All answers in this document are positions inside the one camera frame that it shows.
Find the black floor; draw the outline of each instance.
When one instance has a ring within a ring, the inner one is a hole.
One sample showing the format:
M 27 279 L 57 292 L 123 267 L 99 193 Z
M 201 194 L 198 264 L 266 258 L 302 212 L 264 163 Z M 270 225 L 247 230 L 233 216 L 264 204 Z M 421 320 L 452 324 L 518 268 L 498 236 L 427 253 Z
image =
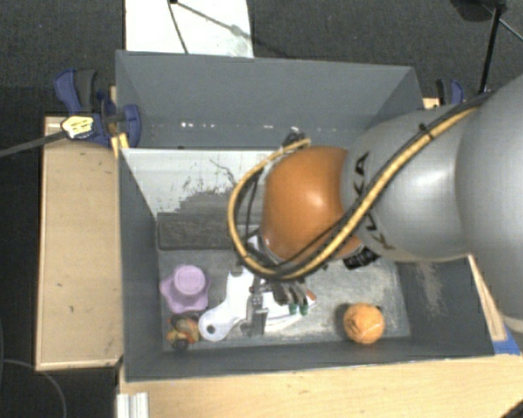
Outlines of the black floor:
M 423 94 L 437 78 L 479 88 L 490 16 L 476 0 L 248 0 L 255 55 L 413 66 Z M 523 0 L 503 17 L 523 35 Z M 0 147 L 41 134 L 44 114 L 62 110 L 51 80 L 59 71 L 94 68 L 100 87 L 114 83 L 124 47 L 123 0 L 0 0 Z M 503 27 L 489 86 L 523 72 L 523 44 Z M 5 356 L 32 363 L 39 230 L 39 151 L 0 160 L 0 312 Z M 54 374 L 70 417 L 113 414 L 111 369 Z M 8 365 L 0 417 L 62 416 L 42 376 Z

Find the yellow tag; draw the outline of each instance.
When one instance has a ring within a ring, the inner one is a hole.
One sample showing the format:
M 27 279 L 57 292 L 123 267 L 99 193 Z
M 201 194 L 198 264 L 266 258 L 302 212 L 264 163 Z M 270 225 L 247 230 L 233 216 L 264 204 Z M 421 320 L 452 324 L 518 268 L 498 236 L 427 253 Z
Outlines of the yellow tag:
M 86 139 L 94 133 L 93 124 L 90 116 L 70 116 L 61 126 L 70 139 Z

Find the gray robot arm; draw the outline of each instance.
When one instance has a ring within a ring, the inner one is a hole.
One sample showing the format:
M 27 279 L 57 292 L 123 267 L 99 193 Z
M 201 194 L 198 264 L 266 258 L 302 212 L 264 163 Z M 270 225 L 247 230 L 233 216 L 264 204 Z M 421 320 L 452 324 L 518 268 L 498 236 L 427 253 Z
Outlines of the gray robot arm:
M 345 207 L 420 125 L 447 110 L 393 119 L 358 138 L 343 167 Z M 523 350 L 523 76 L 409 162 L 357 236 L 375 253 L 397 261 L 474 255 Z

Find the orange ball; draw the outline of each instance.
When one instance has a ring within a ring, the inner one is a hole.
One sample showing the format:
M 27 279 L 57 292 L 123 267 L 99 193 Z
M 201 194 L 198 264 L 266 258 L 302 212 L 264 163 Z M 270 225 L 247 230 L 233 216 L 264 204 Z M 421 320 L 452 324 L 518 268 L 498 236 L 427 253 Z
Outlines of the orange ball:
M 345 311 L 343 328 L 354 342 L 367 345 L 373 344 L 384 334 L 384 316 L 373 305 L 356 303 Z

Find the gray box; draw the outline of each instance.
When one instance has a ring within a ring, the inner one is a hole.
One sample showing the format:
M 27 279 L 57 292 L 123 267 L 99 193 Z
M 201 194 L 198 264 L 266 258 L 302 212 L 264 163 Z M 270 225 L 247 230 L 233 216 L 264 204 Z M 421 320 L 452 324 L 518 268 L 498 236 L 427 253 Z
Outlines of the gray box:
M 184 353 L 164 340 L 170 312 L 160 279 L 179 262 L 202 267 L 214 279 L 214 307 L 224 299 L 224 278 L 236 258 L 224 239 L 202 238 L 201 228 L 197 249 L 173 249 L 158 236 L 159 223 L 168 215 L 178 224 L 180 215 L 200 224 L 224 213 L 235 181 L 291 126 L 317 144 L 348 147 L 370 125 L 418 110 L 412 69 L 119 52 L 117 91 L 119 104 L 138 104 L 144 120 L 140 148 L 124 150 L 119 160 L 127 380 L 493 354 L 466 260 L 435 266 L 378 260 L 354 272 L 334 263 L 309 277 L 317 282 L 318 305 L 290 333 L 234 333 Z M 351 299 L 385 309 L 386 334 L 376 344 L 344 337 L 338 322 Z

